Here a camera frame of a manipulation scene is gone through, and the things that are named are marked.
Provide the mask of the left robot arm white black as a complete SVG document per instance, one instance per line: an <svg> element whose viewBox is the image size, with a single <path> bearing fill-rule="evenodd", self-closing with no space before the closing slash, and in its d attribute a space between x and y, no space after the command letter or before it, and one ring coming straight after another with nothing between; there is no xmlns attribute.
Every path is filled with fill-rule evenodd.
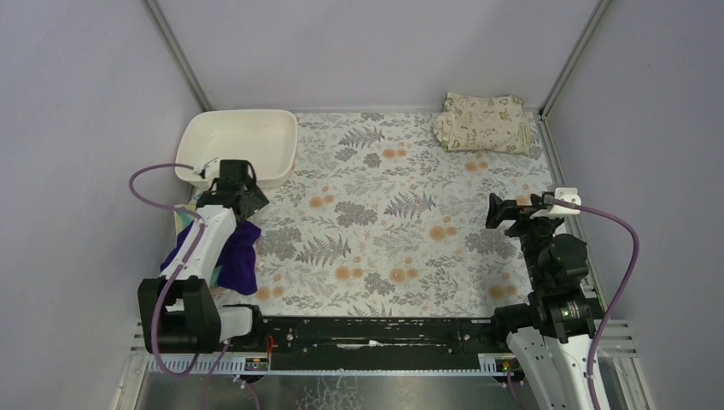
<svg viewBox="0 0 724 410"><path fill-rule="evenodd" d="M209 162L199 171L209 185L196 209L175 207L191 223L178 234L176 246L162 263L157 278L144 279L137 289L145 348L160 354L211 354L233 338L257 343L254 326L261 322L255 305L218 307L209 284L244 295L256 292L254 243L260 228L248 222L268 204L246 160Z"/></svg>

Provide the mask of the purple towel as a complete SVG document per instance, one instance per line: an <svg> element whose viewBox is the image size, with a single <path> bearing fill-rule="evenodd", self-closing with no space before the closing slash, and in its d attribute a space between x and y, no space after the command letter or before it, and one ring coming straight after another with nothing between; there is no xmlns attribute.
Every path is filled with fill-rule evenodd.
<svg viewBox="0 0 724 410"><path fill-rule="evenodd" d="M251 222L237 226L216 260L211 278L204 279L210 293L233 290L237 294L250 296L258 290L254 245L260 234L261 229Z"/></svg>

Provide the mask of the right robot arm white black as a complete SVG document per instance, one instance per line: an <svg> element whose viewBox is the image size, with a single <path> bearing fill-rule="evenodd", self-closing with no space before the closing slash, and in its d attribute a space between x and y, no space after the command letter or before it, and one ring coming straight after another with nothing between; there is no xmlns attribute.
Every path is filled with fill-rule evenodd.
<svg viewBox="0 0 724 410"><path fill-rule="evenodd" d="M558 233L568 216L580 212L576 188L532 196L527 204L488 197L485 226L512 225L507 237L520 243L531 292L524 303L498 307L491 318L495 339L515 357L540 409L607 409L609 402L594 347L597 299L581 286L589 274L587 243Z"/></svg>

